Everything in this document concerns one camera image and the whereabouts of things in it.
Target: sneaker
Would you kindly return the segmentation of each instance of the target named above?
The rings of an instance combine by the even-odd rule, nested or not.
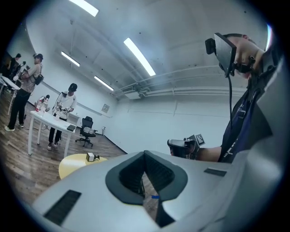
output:
[[[48,146],[47,146],[47,150],[52,150],[52,149],[53,149],[52,144],[49,143]]]
[[[8,126],[5,126],[5,131],[15,131],[15,128],[14,129],[10,129]]]
[[[23,127],[24,127],[24,125],[23,125],[23,124],[20,124],[20,123],[18,123],[18,125],[19,125],[21,128],[23,128]]]

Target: jeans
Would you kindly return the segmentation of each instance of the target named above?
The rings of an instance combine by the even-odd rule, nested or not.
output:
[[[18,112],[19,112],[19,115],[18,115],[19,123],[20,124],[24,123],[25,105],[29,97],[30,97],[30,92],[26,92],[23,89],[18,90],[17,95],[12,104],[10,122],[8,124],[9,129],[11,130],[14,129]]]
[[[51,127],[50,133],[49,133],[49,139],[48,139],[50,143],[53,143],[54,132],[55,132],[55,129]],[[61,135],[62,135],[62,132],[58,130],[56,132],[55,139],[54,139],[56,143],[58,143]]]

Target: office chair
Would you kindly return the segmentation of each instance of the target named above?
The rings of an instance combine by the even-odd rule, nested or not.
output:
[[[86,133],[86,132],[84,132],[83,131],[83,129],[85,128],[85,127],[90,127],[90,128],[92,128],[92,125],[93,125],[93,121],[92,121],[92,118],[91,117],[88,117],[88,116],[86,116],[86,118],[83,118],[82,119],[82,128],[81,128],[81,132],[80,132],[80,134],[82,135],[82,136],[85,136],[85,138],[80,138],[79,140],[76,140],[76,142],[77,141],[84,141],[85,143],[83,144],[83,147],[85,146],[85,144],[86,144],[86,142],[87,143],[89,143],[90,145],[91,145],[91,147],[92,147],[92,143],[91,143],[91,141],[90,141],[90,137],[96,137],[96,135],[95,134],[89,134],[89,133]]]

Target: ceiling light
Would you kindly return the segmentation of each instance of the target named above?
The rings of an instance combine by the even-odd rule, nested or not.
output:
[[[74,63],[76,66],[80,67],[80,64],[79,64],[78,62],[76,62],[73,58],[71,58],[70,56],[68,56],[66,53],[62,52],[62,55],[63,55],[66,59],[68,59],[68,60],[70,60],[72,63]]]
[[[90,13],[92,16],[96,16],[99,10],[95,7],[93,7],[91,4],[87,3],[84,0],[69,0],[73,2],[74,4],[77,4],[79,7],[83,8],[85,11]]]
[[[95,79],[98,80],[100,83],[102,83],[104,86],[106,86],[108,89],[114,91],[114,89],[112,87],[110,87],[109,85],[107,85],[106,83],[104,83],[100,78],[95,76]]]
[[[136,58],[140,61],[140,63],[143,65],[143,67],[146,69],[146,71],[149,73],[150,76],[154,76],[155,72],[153,68],[150,66],[148,61],[145,59],[143,54],[140,52],[140,50],[136,47],[136,45],[132,42],[130,38],[127,38],[124,41],[124,44],[131,50],[131,52],[136,56]]]
[[[267,51],[270,46],[271,36],[272,36],[272,28],[269,25],[267,25],[267,28],[268,28],[268,38],[267,38],[267,45],[266,45],[265,51]]]

